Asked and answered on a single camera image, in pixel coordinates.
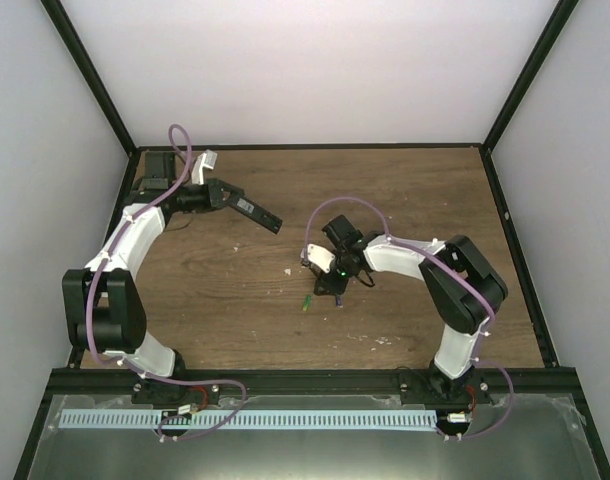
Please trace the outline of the black remote control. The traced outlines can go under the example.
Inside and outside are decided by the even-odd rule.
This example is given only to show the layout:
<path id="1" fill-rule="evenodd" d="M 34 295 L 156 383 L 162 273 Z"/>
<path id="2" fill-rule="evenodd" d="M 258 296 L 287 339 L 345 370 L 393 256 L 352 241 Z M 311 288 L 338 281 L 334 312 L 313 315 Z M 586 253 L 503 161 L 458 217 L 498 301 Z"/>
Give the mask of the black remote control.
<path id="1" fill-rule="evenodd" d="M 227 205 L 274 235 L 277 235 L 281 229 L 283 223 L 281 218 L 244 195 L 230 196 L 227 200 Z"/>

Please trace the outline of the green AAA battery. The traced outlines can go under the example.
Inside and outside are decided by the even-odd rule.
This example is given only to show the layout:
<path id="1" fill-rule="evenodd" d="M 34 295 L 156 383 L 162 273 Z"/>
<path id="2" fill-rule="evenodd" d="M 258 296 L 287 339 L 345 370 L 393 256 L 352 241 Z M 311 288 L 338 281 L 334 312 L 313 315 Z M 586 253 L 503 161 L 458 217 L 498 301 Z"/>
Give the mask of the green AAA battery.
<path id="1" fill-rule="evenodd" d="M 311 295 L 307 295 L 304 299 L 303 305 L 302 305 L 302 311 L 306 312 L 309 310 L 310 306 L 311 306 L 311 302 L 312 302 L 312 296 Z"/>

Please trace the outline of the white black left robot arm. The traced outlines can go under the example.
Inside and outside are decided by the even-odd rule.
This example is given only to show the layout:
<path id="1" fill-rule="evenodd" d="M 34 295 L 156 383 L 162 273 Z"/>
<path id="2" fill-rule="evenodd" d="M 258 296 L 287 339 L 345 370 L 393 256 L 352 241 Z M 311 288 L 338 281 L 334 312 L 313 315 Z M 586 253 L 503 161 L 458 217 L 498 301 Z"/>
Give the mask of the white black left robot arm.
<path id="1" fill-rule="evenodd" d="M 182 355 L 148 331 L 136 286 L 138 271 L 175 213 L 220 210 L 244 194 L 236 186 L 207 177 L 216 166 L 216 152 L 206 150 L 178 171 L 181 160 L 172 152 L 146 153 L 144 173 L 129 189 L 118 223 L 102 249 L 62 279 L 72 346 L 96 354 L 103 365 L 127 365 L 141 378 L 155 380 L 155 393 L 169 404 L 188 395 L 190 381 Z"/>

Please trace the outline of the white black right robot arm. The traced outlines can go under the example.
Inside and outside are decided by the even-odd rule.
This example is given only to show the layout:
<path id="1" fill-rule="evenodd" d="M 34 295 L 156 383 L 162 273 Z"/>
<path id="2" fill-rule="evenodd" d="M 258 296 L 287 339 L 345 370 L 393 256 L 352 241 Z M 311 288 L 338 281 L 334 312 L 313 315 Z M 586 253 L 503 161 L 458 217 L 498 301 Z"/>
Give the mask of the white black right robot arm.
<path id="1" fill-rule="evenodd" d="M 464 235 L 416 241 L 387 232 L 363 234 L 343 215 L 322 232 L 331 249 L 308 242 L 301 251 L 303 265 L 315 274 L 314 294 L 340 297 L 349 280 L 362 274 L 369 288 L 374 286 L 374 273 L 398 274 L 425 284 L 444 322 L 429 366 L 430 393 L 443 403 L 456 400 L 478 359 L 479 342 L 508 297 L 504 280 Z"/>

